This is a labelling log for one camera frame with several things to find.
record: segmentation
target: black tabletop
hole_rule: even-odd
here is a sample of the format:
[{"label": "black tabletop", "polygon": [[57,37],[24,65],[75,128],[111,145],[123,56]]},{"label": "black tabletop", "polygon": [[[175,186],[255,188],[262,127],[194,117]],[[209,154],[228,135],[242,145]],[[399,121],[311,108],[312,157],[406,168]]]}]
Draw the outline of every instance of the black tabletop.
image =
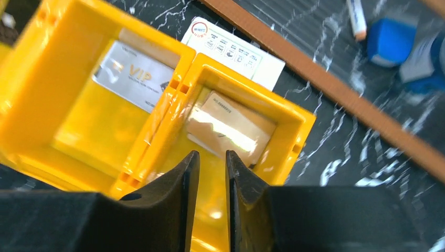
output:
[{"label": "black tabletop", "polygon": [[[178,40],[181,40],[191,20],[200,16],[250,42],[245,35],[199,1],[110,0],[109,2]],[[306,14],[305,10],[296,8],[295,16],[303,14],[316,16],[319,10],[323,9],[316,8]],[[323,31],[318,29],[314,32],[323,38]],[[335,43],[333,39],[319,39],[318,43],[323,44],[323,50],[312,53],[317,62],[326,64],[332,60],[330,64],[335,64],[336,58],[341,58],[341,55],[332,57],[330,54],[328,48]],[[344,71],[351,74],[360,70],[345,68]],[[422,236],[431,246],[430,251],[445,249],[444,185],[412,163],[398,149],[386,143],[377,132],[346,114],[341,107],[312,88],[310,83],[290,69],[285,67],[273,91],[317,116],[306,146],[287,179],[287,185],[386,186],[399,195]],[[2,167],[0,188],[27,191],[33,188],[51,187]]]}]

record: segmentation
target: brown strip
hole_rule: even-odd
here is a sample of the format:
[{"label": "brown strip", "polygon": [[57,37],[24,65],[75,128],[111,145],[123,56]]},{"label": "brown strip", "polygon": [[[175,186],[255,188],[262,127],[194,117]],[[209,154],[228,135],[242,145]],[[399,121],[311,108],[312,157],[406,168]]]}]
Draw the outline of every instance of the brown strip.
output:
[{"label": "brown strip", "polygon": [[422,0],[431,9],[445,17],[445,1],[444,0]]},{"label": "brown strip", "polygon": [[445,158],[436,149],[415,135],[402,130],[397,121],[378,110],[366,99],[360,98],[357,92],[312,62],[306,54],[232,0],[201,0],[201,2],[271,53],[283,59],[289,68],[309,80],[323,94],[337,102],[350,114],[355,115],[363,124],[378,131],[390,144],[404,151],[431,175],[445,183]]}]

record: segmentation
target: beige card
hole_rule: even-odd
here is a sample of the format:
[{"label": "beige card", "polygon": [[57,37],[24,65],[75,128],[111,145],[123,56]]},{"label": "beige card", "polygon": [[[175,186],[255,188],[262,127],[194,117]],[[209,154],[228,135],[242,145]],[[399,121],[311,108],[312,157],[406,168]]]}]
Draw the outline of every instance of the beige card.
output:
[{"label": "beige card", "polygon": [[246,166],[258,162],[274,129],[273,122],[214,91],[187,125],[189,139],[221,158],[234,150]]}]

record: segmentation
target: white marker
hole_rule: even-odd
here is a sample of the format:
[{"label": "white marker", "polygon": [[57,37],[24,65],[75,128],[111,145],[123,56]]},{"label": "white marker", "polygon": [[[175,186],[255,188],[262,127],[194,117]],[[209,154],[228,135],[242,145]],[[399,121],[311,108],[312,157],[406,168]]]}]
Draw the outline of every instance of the white marker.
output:
[{"label": "white marker", "polygon": [[352,32],[357,41],[366,38],[366,20],[361,0],[346,0],[351,17]]}]

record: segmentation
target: yellow bin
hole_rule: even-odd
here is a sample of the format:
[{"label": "yellow bin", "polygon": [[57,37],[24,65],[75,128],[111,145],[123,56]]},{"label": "yellow bin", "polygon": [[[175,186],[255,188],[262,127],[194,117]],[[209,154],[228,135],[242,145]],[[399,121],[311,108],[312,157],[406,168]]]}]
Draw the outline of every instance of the yellow bin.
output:
[{"label": "yellow bin", "polygon": [[[296,162],[315,116],[235,71],[198,54],[160,124],[147,155],[131,176],[151,181],[173,168],[191,150],[200,153],[201,165],[193,227],[192,251],[228,251],[225,159],[191,141],[187,118],[202,97],[213,90],[270,119],[275,130],[253,171],[271,185],[281,185]],[[123,189],[129,193],[131,188]]]},{"label": "yellow bin", "polygon": [[[171,70],[151,112],[92,80],[116,41]],[[62,190],[110,195],[118,180],[140,187],[144,182],[119,174],[149,149],[145,139],[184,91],[195,56],[104,1],[42,1],[0,69],[2,161]],[[128,71],[119,62],[112,67]],[[144,67],[129,69],[141,85],[156,78]]]}]

